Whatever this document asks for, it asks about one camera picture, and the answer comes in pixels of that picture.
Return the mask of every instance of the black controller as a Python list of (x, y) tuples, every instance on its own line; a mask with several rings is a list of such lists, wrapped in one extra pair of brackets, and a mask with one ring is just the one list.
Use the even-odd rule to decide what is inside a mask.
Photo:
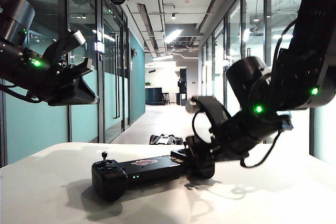
[(96, 192), (108, 201), (119, 199), (127, 188), (156, 179), (176, 179), (186, 172), (185, 161), (170, 155), (118, 163), (106, 159), (93, 163), (92, 184)]

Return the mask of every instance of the white table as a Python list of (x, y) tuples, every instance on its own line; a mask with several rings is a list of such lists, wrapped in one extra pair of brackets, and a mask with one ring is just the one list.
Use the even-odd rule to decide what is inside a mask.
[[(128, 191), (114, 203), (91, 186), (91, 164), (102, 151), (123, 162), (175, 148), (64, 143), (8, 165), (0, 170), (1, 224), (336, 223), (335, 168), (285, 145), (258, 168), (217, 163), (212, 179), (190, 183), (182, 177)], [(258, 145), (246, 163), (268, 148)]]

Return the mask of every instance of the ceiling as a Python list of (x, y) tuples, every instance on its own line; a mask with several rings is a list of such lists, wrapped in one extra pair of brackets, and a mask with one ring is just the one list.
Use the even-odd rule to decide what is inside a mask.
[[(223, 0), (128, 0), (127, 8), (145, 41), (147, 61), (170, 54), (179, 62), (197, 60), (204, 22), (216, 1)], [(176, 29), (182, 29), (181, 34), (167, 44), (165, 38)]]

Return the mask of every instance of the black cable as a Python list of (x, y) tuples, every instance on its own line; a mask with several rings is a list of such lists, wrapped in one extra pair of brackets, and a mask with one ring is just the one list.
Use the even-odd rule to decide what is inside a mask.
[(282, 42), (282, 37), (283, 35), (285, 35), (288, 30), (295, 24), (296, 19), (294, 19), (282, 32), (281, 37), (279, 38), (277, 45), (275, 47), (275, 51), (274, 51), (274, 56), (273, 56), (273, 64), (272, 64), (272, 72), (271, 72), (271, 83), (270, 83), (270, 94), (269, 94), (269, 101), (272, 100), (272, 96), (273, 96), (273, 92), (274, 92), (274, 79), (276, 76), (276, 72), (277, 72), (277, 59), (278, 59), (278, 52), (279, 52), (279, 48), (280, 48), (280, 44)]
[(16, 97), (16, 98), (18, 98), (20, 100), (26, 101), (26, 102), (40, 103), (42, 101), (42, 100), (33, 100), (33, 99), (29, 98), (29, 97), (26, 97), (24, 95), (16, 93), (13, 90), (10, 90), (7, 86), (2, 85), (2, 84), (0, 84), (0, 90), (4, 91), (5, 93), (7, 93), (7, 94), (9, 94), (9, 95), (11, 95), (13, 97)]
[(277, 136), (274, 138), (274, 141), (273, 141), (273, 143), (272, 143), (271, 148), (268, 150), (268, 152), (266, 153), (266, 155), (263, 157), (263, 159), (262, 159), (259, 163), (255, 164), (255, 165), (252, 165), (252, 166), (246, 166), (246, 164), (245, 164), (245, 158), (244, 158), (244, 157), (241, 157), (241, 158), (240, 158), (240, 165), (241, 165), (242, 167), (244, 167), (244, 168), (254, 168), (254, 167), (257, 167), (257, 166), (261, 165), (261, 164), (267, 159), (267, 157), (269, 156), (269, 154), (270, 154), (271, 151), (273, 150), (273, 148), (274, 148), (274, 146), (275, 146), (275, 143), (277, 142), (277, 140), (278, 140), (280, 134), (281, 134), (281, 131), (278, 131), (278, 134), (277, 134)]

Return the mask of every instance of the floor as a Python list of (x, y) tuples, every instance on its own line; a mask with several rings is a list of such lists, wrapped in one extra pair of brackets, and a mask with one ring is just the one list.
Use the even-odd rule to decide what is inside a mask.
[[(161, 134), (173, 134), (185, 139), (186, 136), (193, 135), (192, 118), (193, 114), (189, 114), (185, 106), (146, 105), (145, 114), (113, 140), (112, 144), (148, 144), (151, 135)], [(201, 116), (195, 124), (200, 124), (200, 131), (204, 131), (203, 128), (207, 131), (209, 128), (209, 122)]]

